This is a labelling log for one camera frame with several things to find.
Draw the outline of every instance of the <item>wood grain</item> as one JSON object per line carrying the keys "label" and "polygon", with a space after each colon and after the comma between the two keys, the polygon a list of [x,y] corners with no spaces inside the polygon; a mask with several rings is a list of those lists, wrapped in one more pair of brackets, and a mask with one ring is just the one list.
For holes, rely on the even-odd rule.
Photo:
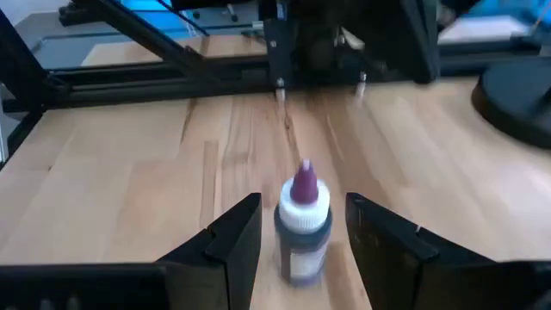
{"label": "wood grain", "polygon": [[[236,36],[191,44],[209,56],[265,53]],[[86,63],[152,59],[125,43]],[[48,111],[0,173],[0,262],[152,261],[252,191],[263,194],[252,309],[369,308],[347,191],[490,258],[549,259],[551,159],[488,126],[470,105],[474,83]],[[301,158],[331,189],[334,226],[323,280],[294,289],[278,275],[272,214]]]}

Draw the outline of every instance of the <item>black round base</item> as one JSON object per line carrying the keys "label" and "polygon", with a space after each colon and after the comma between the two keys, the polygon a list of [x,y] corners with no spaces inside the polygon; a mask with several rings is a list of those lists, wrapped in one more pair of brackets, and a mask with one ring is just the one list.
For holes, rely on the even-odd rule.
{"label": "black round base", "polygon": [[519,61],[488,69],[471,97],[488,122],[511,137],[551,149],[551,62]]}

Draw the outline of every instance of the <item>dropper bottle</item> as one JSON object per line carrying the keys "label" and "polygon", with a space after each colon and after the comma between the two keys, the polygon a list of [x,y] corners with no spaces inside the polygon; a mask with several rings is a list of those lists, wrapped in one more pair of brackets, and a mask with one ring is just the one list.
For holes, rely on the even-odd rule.
{"label": "dropper bottle", "polygon": [[297,287],[314,284],[322,274],[331,233],[330,193],[313,165],[302,160],[282,187],[274,212],[282,278]]}

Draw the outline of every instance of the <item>white bottle cap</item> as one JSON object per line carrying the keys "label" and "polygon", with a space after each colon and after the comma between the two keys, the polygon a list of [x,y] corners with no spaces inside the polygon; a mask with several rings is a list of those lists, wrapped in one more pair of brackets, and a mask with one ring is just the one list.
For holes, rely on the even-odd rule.
{"label": "white bottle cap", "polygon": [[325,182],[318,180],[318,199],[309,204],[299,204],[291,198],[293,178],[282,187],[279,198],[279,216],[283,225],[293,233],[308,234],[319,230],[329,213],[330,194]]}

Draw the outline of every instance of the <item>purple bottle cap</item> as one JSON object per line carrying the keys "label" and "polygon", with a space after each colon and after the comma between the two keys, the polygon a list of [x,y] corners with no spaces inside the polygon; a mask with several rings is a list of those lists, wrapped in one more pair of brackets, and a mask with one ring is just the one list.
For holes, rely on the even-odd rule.
{"label": "purple bottle cap", "polygon": [[311,204],[318,200],[318,178],[308,159],[302,160],[294,175],[291,199],[298,204]]}

